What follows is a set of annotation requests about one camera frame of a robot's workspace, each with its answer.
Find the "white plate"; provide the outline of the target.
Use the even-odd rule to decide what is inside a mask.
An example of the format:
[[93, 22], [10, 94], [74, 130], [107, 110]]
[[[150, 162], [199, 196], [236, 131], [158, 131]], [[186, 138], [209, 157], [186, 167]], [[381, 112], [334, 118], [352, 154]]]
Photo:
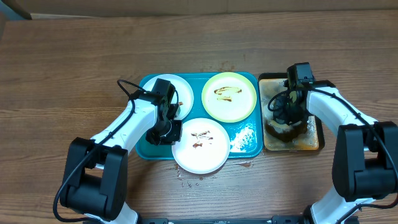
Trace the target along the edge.
[[158, 78], [170, 81], [176, 88], [177, 93], [174, 94], [172, 103], [178, 103], [180, 105], [180, 112], [176, 120], [183, 120], [193, 108], [194, 95], [192, 87], [184, 78], [173, 74], [149, 75], [142, 79], [140, 86], [145, 90], [151, 91]]
[[226, 162], [230, 152], [229, 135], [218, 122], [195, 118], [182, 124], [182, 137], [172, 146], [177, 164], [193, 174], [208, 174]]

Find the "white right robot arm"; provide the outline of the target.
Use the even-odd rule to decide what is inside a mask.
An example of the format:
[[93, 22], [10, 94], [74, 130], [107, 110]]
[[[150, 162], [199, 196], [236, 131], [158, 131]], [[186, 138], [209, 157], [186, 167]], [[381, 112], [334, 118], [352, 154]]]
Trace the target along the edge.
[[397, 206], [375, 201], [397, 192], [397, 125], [362, 114], [336, 88], [296, 88], [276, 94], [267, 105], [277, 120], [292, 124], [296, 114], [312, 114], [336, 136], [333, 185], [307, 207], [301, 223], [357, 223], [363, 208]]

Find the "yellow plate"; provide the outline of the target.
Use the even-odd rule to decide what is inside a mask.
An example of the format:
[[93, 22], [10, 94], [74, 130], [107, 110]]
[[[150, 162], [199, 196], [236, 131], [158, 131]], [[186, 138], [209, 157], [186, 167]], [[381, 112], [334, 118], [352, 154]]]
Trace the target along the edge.
[[204, 85], [201, 102], [205, 111], [224, 123], [236, 123], [248, 118], [257, 105], [254, 85], [244, 75], [222, 72]]

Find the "green yellow sponge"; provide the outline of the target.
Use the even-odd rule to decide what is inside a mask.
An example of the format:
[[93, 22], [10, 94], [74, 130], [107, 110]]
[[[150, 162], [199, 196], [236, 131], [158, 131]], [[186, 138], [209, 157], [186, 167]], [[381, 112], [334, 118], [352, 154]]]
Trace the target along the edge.
[[307, 123], [302, 121], [288, 125], [288, 124], [279, 124], [274, 120], [270, 120], [267, 122], [267, 127], [279, 134], [291, 133], [291, 132], [302, 133], [307, 131]]

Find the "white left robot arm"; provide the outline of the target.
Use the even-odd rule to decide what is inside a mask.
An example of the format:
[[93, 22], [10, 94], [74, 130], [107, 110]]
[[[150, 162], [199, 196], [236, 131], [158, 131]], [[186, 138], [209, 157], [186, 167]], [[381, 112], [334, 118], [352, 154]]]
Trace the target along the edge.
[[[75, 138], [53, 200], [55, 218], [65, 223], [138, 223], [139, 214], [126, 203], [129, 153], [145, 134], [155, 145], [179, 141], [179, 112], [179, 103], [169, 103], [165, 98], [129, 100], [102, 132], [90, 139]], [[82, 216], [63, 218], [59, 205]]]

